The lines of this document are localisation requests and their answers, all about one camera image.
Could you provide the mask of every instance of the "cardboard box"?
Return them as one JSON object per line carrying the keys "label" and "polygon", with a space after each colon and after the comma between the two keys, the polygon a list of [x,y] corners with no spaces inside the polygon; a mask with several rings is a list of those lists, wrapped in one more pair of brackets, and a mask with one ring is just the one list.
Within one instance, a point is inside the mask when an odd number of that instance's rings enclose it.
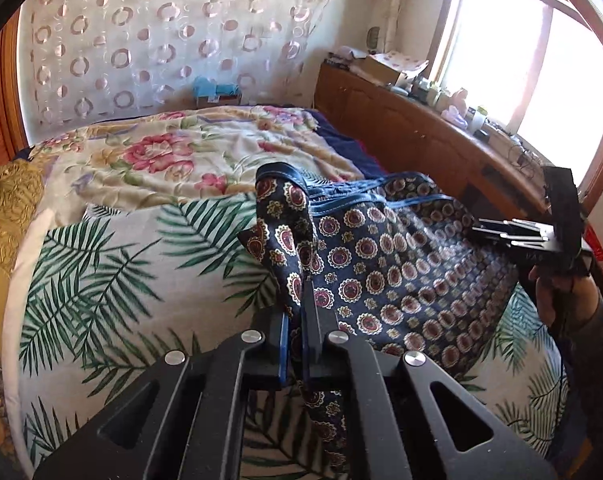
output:
{"label": "cardboard box", "polygon": [[385,54],[367,56],[361,63],[361,69],[382,84],[402,86],[417,76],[428,66],[425,60],[405,56],[395,50]]}
{"label": "cardboard box", "polygon": [[195,109],[212,108],[215,106],[239,106],[241,104],[241,93],[238,95],[217,95],[214,97],[196,97]]}

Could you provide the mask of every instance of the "sheer curtain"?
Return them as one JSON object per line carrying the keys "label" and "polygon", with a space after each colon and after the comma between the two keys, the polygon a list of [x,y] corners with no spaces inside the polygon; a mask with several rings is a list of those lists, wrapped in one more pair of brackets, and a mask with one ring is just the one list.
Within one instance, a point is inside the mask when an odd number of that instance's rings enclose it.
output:
{"label": "sheer curtain", "polygon": [[192,106],[197,76],[286,102],[328,0],[27,0],[20,95],[31,140]]}

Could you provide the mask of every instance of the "window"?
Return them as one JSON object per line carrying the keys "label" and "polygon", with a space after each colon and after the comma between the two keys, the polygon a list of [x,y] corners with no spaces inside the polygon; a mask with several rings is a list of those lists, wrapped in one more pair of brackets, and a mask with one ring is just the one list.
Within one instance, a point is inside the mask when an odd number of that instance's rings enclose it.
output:
{"label": "window", "polygon": [[585,176],[603,135],[603,46],[567,0],[461,0],[441,70],[451,91]]}

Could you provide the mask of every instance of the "human hand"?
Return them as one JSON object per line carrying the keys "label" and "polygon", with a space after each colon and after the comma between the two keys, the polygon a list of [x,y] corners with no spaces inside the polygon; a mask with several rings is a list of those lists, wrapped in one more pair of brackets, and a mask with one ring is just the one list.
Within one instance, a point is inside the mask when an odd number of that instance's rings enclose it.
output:
{"label": "human hand", "polygon": [[576,324],[584,324],[591,319],[599,305],[599,290],[592,277],[584,276],[552,276],[546,278],[541,275],[538,266],[534,266],[528,279],[536,282],[537,313],[541,322],[550,327],[555,322],[555,309],[552,306],[552,292],[554,289],[572,293],[574,296],[574,311],[570,312],[570,319]]}

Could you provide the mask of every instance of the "wooden headboard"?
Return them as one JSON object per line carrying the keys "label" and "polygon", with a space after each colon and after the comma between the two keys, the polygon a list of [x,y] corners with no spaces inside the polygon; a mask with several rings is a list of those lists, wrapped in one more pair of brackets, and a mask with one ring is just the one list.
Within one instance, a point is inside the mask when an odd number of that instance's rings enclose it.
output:
{"label": "wooden headboard", "polygon": [[17,12],[0,32],[0,165],[28,145],[19,107],[16,46]]}

